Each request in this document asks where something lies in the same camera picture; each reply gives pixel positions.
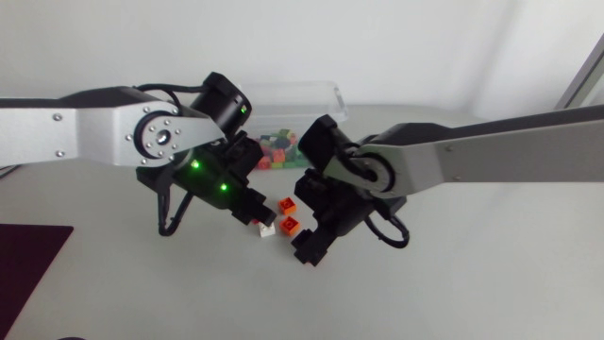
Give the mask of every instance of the red block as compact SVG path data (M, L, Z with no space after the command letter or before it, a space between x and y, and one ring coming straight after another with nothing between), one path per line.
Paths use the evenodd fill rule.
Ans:
M279 227L284 234L294 236L294 234L300 229L300 222L294 220L291 216L287 216L286 219L279 223Z
M295 208L295 203L289 197L279 201L279 209L283 214L295 213Z
M285 151L283 149L273 151L273 162L285 162Z
M258 162L258 168L265 170L265 169L270 169L271 168L271 159L268 156L264 156L260 159L260 161Z

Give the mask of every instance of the white table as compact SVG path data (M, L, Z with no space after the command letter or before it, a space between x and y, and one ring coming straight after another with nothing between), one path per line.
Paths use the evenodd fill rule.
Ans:
M353 138L397 122L469 117L353 107ZM255 172L269 205L302 169ZM176 203L182 196L176 192ZM195 199L172 237L133 169L87 161L30 165L0 181L3 223L75 230L8 339L601 339L604 186L445 184L399 212L410 246L363 225L317 267L291 239L261 239ZM297 200L295 217L314 229Z

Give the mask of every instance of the clear plastic container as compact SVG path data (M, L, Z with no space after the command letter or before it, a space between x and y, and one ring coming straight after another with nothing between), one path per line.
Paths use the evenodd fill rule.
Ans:
M297 142L310 125L324 114L338 123L348 119L334 82L242 84L240 88L252 104L252 114L243 129L260 142L264 151L259 169L308 166L297 150Z

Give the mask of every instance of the dark red mat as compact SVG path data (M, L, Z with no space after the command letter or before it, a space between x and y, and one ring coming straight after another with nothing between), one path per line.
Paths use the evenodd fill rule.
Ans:
M0 224L0 339L74 230Z

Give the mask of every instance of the metal frame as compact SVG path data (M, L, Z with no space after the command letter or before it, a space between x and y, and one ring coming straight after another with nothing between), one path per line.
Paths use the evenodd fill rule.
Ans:
M579 72L562 95L556 110L590 105L598 90L604 87L604 34Z

